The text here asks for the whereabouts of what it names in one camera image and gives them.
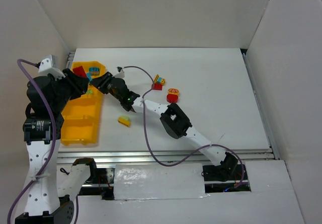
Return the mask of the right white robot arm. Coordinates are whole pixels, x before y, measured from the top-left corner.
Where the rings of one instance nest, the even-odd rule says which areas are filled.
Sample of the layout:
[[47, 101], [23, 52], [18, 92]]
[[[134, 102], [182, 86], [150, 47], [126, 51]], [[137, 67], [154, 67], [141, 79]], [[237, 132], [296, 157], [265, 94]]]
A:
[[[213, 173], [217, 175], [221, 181], [226, 181], [233, 175], [238, 164], [237, 155], [227, 147], [213, 144], [199, 133], [178, 104], [170, 103], [166, 105], [147, 100], [145, 98], [147, 93], [144, 93], [141, 96], [129, 90], [122, 78], [117, 78], [109, 72], [101, 77], [93, 79], [91, 85], [103, 94], [112, 95], [126, 111], [135, 113], [140, 112], [143, 114], [143, 131], [146, 145], [150, 155], [158, 164], [164, 167], [174, 167], [187, 160], [194, 153], [201, 152], [215, 166], [215, 171], [213, 171]], [[159, 117], [162, 126], [170, 137], [174, 139], [184, 138], [189, 140], [195, 150], [174, 164], [162, 163], [153, 153], [148, 142], [146, 125], [147, 111], [150, 111]]]

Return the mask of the blue square lego brick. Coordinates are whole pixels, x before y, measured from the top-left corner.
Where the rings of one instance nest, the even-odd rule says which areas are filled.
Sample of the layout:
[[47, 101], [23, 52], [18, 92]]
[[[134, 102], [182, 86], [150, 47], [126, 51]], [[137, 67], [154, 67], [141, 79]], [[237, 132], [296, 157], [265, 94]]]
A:
[[87, 78], [89, 79], [89, 81], [91, 82], [91, 81], [92, 81], [92, 76], [91, 76], [91, 74], [88, 72], [86, 75], [87, 75]]

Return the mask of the yellow green lego stack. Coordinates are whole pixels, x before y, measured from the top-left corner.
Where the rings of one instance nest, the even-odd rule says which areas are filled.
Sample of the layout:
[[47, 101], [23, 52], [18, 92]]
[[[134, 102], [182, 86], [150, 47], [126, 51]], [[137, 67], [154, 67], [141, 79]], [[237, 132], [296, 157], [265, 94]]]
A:
[[118, 122], [126, 127], [130, 127], [131, 125], [131, 120], [128, 116], [122, 115], [118, 117]]

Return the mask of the blue round lego brick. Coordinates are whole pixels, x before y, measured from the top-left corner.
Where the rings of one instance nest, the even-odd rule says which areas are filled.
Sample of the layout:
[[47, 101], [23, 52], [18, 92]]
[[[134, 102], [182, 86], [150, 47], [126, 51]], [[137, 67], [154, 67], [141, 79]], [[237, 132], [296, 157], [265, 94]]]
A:
[[99, 67], [90, 67], [89, 73], [92, 77], [98, 77], [100, 75], [100, 68]]

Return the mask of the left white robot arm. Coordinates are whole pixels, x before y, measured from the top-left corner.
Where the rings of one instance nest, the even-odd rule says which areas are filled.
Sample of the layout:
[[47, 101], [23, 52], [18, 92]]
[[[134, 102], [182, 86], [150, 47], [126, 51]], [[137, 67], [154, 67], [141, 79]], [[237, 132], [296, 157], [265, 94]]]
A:
[[29, 177], [22, 192], [27, 193], [24, 212], [15, 223], [71, 223], [78, 214], [77, 194], [83, 183], [95, 175], [93, 159], [77, 159], [62, 188], [57, 187], [58, 140], [64, 123], [63, 109], [69, 100], [88, 90], [89, 79], [77, 76], [70, 69], [56, 79], [53, 74], [30, 78], [27, 84], [24, 142], [29, 155]]

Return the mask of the red green blue lego stack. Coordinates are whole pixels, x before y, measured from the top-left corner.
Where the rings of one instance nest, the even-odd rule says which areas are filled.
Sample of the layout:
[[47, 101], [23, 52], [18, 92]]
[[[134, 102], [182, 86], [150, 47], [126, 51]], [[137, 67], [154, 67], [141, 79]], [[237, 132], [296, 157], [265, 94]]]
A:
[[74, 67], [72, 71], [75, 75], [79, 77], [87, 78], [87, 74], [82, 66]]

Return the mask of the red round lego stack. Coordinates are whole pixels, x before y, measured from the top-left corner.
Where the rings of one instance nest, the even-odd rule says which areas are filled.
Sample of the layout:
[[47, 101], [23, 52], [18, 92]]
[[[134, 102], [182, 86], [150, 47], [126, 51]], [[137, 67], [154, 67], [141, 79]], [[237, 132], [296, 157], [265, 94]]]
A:
[[168, 103], [177, 103], [179, 100], [180, 91], [175, 88], [169, 88], [167, 94], [167, 102]]

